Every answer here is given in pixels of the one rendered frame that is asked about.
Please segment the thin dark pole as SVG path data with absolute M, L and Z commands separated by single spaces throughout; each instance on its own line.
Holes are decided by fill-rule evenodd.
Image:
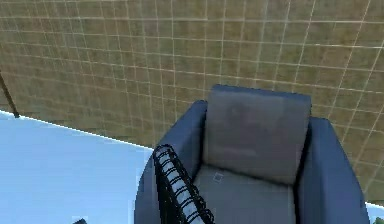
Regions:
M 1 70 L 0 70 L 0 87 L 2 88 L 3 92 L 4 92 L 4 95 L 7 99 L 7 102 L 8 102 L 8 105 L 10 106 L 11 108 L 11 111 L 14 115 L 15 118 L 20 118 L 20 114 L 19 112 L 17 111 L 17 108 L 16 108 L 16 105 L 15 103 L 13 102 L 13 99 L 12 99 L 12 96 L 8 90 L 8 87 L 4 81 L 4 78 L 1 74 Z

